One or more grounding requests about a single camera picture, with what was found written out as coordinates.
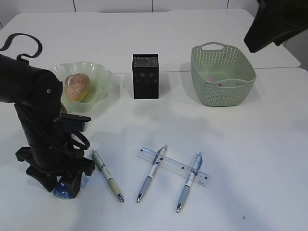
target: basket handle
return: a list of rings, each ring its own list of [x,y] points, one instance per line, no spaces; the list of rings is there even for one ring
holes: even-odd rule
[[[219,50],[223,50],[223,49],[226,48],[226,45],[223,44],[223,43],[220,43],[220,42],[208,42],[208,43],[205,43],[205,44],[200,45],[200,46],[198,46],[198,47],[200,47],[202,50],[204,50],[203,47],[208,46],[208,45],[219,45],[219,46],[222,46],[222,49],[211,50],[211,51],[219,51]]]

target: bread roll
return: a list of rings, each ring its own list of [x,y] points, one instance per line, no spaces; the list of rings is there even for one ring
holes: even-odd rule
[[[69,101],[82,101],[90,90],[90,78],[78,73],[65,79],[65,95]]]

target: pen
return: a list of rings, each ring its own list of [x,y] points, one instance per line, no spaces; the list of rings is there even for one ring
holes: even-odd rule
[[[194,160],[194,164],[193,164],[193,168],[195,170],[199,170],[202,164],[202,153],[200,152],[195,160]],[[178,201],[178,207],[177,207],[177,213],[181,210],[182,206],[185,204],[187,195],[189,193],[189,190],[193,184],[193,179],[195,178],[195,176],[198,174],[198,171],[192,170],[189,174],[189,177],[186,180],[186,183],[184,185],[184,188],[182,190],[181,196],[179,198]]]
[[[122,193],[119,190],[119,187],[117,186],[115,179],[111,176],[109,170],[107,169],[106,165],[102,161],[100,155],[94,149],[92,149],[92,159],[93,159],[95,165],[97,166],[97,168],[102,172],[103,176],[105,177],[106,181],[108,182],[108,185],[109,185],[111,191],[114,193],[116,198],[120,202],[124,202]]]
[[[152,163],[151,170],[150,170],[148,176],[145,178],[145,180],[144,180],[144,182],[143,182],[143,185],[142,185],[142,187],[141,187],[141,189],[140,189],[140,191],[139,191],[138,198],[137,198],[137,203],[141,200],[142,196],[143,196],[143,195],[146,193],[146,191],[148,190],[148,188],[149,188],[149,186],[150,186],[150,184],[151,184],[151,181],[152,181],[152,179],[153,179],[153,177],[154,177],[154,175],[155,175],[155,172],[157,171],[158,165],[159,165],[159,163],[160,163],[160,159],[158,159],[158,154],[160,154],[160,155],[166,155],[166,152],[167,152],[167,146],[162,147],[162,148],[158,151],[158,153],[157,153],[157,155],[156,155],[156,157],[155,157],[155,159],[154,159],[154,161],[153,161],[153,163]]]

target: ruler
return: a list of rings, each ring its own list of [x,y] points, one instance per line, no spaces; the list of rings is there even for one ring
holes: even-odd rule
[[[192,172],[195,175],[194,182],[206,186],[211,177],[201,171],[198,171],[192,167],[184,165],[178,161],[172,160],[164,155],[160,155],[146,148],[141,148],[136,155],[138,158],[145,160],[148,163],[154,163],[157,159],[160,159],[159,166],[166,169],[172,173],[175,173],[181,177],[188,178],[189,174]]]

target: glass bowl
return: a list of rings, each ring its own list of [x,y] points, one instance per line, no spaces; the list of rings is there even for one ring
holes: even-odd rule
[[[51,71],[62,81],[63,92],[61,102],[69,113],[89,111],[96,102],[108,96],[112,72],[103,65],[82,61],[71,64],[60,64],[51,69]],[[91,80],[90,91],[81,102],[70,102],[65,95],[65,79],[77,73],[84,73],[89,76]]]

